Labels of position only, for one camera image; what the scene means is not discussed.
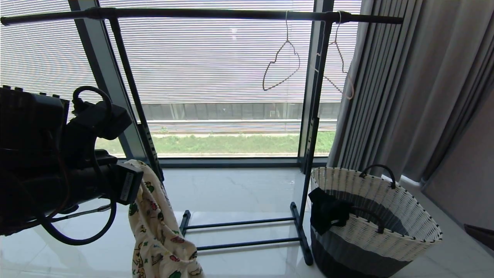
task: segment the white marble tile floor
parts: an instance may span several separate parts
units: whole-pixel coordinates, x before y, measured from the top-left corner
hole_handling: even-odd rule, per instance
[[[174,169],[165,170],[165,187],[178,221],[185,210],[190,210],[190,225],[200,225],[290,217],[290,203],[300,204],[303,178],[298,169]],[[493,257],[423,196],[419,188],[403,186],[441,225],[444,240],[393,277],[493,277]],[[104,203],[105,200],[91,201],[83,204],[82,209]],[[305,209],[304,227],[309,232],[309,206]],[[107,217],[108,212],[91,214],[63,221],[57,227],[67,236],[84,238],[98,232]],[[204,246],[295,236],[294,225],[276,223],[189,230],[186,237],[197,246]],[[0,246],[0,278],[131,277],[134,239],[124,206],[118,207],[117,218],[108,233],[93,244],[64,245],[36,227],[0,237]],[[324,277],[315,265],[305,265],[298,243],[202,251],[198,260],[208,278]]]

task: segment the woven basket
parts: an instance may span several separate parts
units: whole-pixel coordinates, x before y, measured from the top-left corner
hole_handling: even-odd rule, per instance
[[[374,166],[388,170],[392,182],[367,175]],[[396,185],[386,166],[371,165],[363,172],[316,168],[311,187],[372,212],[355,210],[344,227],[332,226],[324,234],[311,227],[314,260],[326,277],[390,277],[442,240],[439,225]]]

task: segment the white louvered facade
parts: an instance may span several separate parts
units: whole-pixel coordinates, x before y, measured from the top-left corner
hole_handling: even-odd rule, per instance
[[[66,0],[1,0],[2,15],[70,10]],[[168,7],[312,11],[312,0],[100,0],[103,7]],[[359,13],[360,1],[335,1],[334,10]],[[300,69],[284,84],[262,89],[264,70],[286,38],[284,21],[194,18],[125,18],[123,39],[143,107],[153,126],[175,120],[279,119],[269,130],[288,131],[285,120],[299,119],[304,97],[311,23],[289,21],[289,38],[300,55]],[[107,22],[115,53],[115,40]],[[335,26],[331,37],[334,38]],[[357,23],[339,27],[345,70],[353,57]],[[292,49],[283,49],[266,86],[296,69]],[[0,81],[36,93],[70,99],[82,85],[95,86],[75,24],[71,20],[0,27]],[[341,60],[330,46],[326,76],[343,88]],[[86,99],[97,100],[86,94]],[[321,130],[334,130],[341,100],[324,81]]]

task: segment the clothes rack top bar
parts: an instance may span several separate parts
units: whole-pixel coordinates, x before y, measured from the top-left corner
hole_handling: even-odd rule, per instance
[[[66,11],[18,16],[3,16],[1,23],[5,26],[64,19],[92,18],[112,19],[125,17],[189,17],[189,18],[238,18],[238,19],[273,19],[273,20],[308,20],[339,22],[339,12],[300,12],[300,11],[266,11],[266,10],[228,10],[228,9],[181,9],[181,8],[102,8],[94,7],[82,11]],[[341,22],[369,22],[401,24],[403,18],[377,15],[359,15],[341,11]]]

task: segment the wire hanger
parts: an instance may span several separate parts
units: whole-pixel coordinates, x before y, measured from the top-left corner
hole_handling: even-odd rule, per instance
[[[264,76],[262,77],[262,89],[265,90],[265,91],[270,90],[270,89],[272,89],[272,88],[274,88],[274,87],[282,84],[283,82],[285,82],[286,80],[288,80],[290,77],[292,77],[300,69],[300,55],[298,55],[297,51],[295,50],[295,46],[290,42],[290,39],[288,39],[288,11],[285,14],[285,24],[287,26],[287,40],[281,45],[280,49],[278,49],[278,51],[276,52],[275,60],[274,61],[269,61],[268,67],[264,71]],[[297,59],[298,59],[298,67],[297,67],[297,69],[294,72],[292,72],[290,75],[288,75],[288,77],[286,77],[285,79],[281,80],[280,82],[276,83],[275,85],[273,85],[273,86],[271,86],[269,88],[266,88],[265,85],[264,85],[264,81],[266,80],[266,74],[268,73],[269,67],[272,64],[275,64],[276,63],[276,60],[278,59],[278,54],[280,54],[280,51],[283,49],[283,47],[286,44],[289,44],[293,48],[293,54],[296,55],[297,56]]]
[[[334,34],[334,41],[330,42],[328,46],[330,46],[330,45],[336,46],[336,49],[338,50],[338,54],[341,58],[341,72],[346,74],[345,79],[347,79],[348,82],[350,83],[350,86],[352,88],[352,94],[350,96],[348,96],[347,94],[345,94],[343,92],[343,90],[338,88],[338,86],[335,83],[333,83],[333,81],[331,81],[328,77],[326,77],[324,74],[323,74],[323,77],[326,78],[326,80],[328,80],[333,85],[333,87],[335,87],[340,92],[340,94],[345,96],[346,99],[351,100],[353,98],[353,96],[355,95],[355,87],[353,85],[353,81],[350,77],[350,74],[348,73],[348,71],[345,71],[345,61],[343,60],[343,55],[341,54],[341,51],[340,51],[339,46],[338,46],[338,42],[336,41],[338,39],[338,29],[339,29],[339,26],[341,24],[341,11],[338,11],[338,13],[340,15],[340,20],[338,21],[338,26],[336,27],[336,33]]]

